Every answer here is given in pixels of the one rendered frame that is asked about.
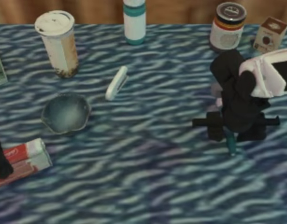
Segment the wavy patterned fabric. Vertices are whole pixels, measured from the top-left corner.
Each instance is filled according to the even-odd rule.
[[[239,46],[257,53],[246,26]],[[287,224],[287,96],[271,100],[280,115],[264,142],[230,157],[225,142],[191,128],[215,99],[208,25],[151,25],[129,46],[121,25],[77,25],[80,71],[58,78],[33,26],[1,25],[3,148],[41,137],[54,166],[0,188],[0,224]],[[282,47],[287,47],[287,35]],[[120,66],[127,83],[112,102],[105,92]],[[59,93],[85,96],[87,127],[57,136],[41,123]]]

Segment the white bottle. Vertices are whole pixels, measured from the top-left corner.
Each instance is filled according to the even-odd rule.
[[[146,34],[145,0],[123,0],[124,30],[127,43],[139,45]]]

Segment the brown carton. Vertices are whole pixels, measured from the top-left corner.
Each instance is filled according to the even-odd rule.
[[[287,24],[273,17],[268,17],[260,26],[254,48],[262,53],[279,49],[287,31]]]

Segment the bowl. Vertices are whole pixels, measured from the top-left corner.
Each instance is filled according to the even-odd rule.
[[[61,94],[44,107],[41,120],[54,134],[66,134],[83,129],[91,107],[83,96]]]

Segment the red and white box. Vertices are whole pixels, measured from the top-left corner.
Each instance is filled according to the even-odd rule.
[[[14,172],[0,186],[34,174],[52,166],[52,162],[42,139],[4,150],[4,155],[14,168]]]

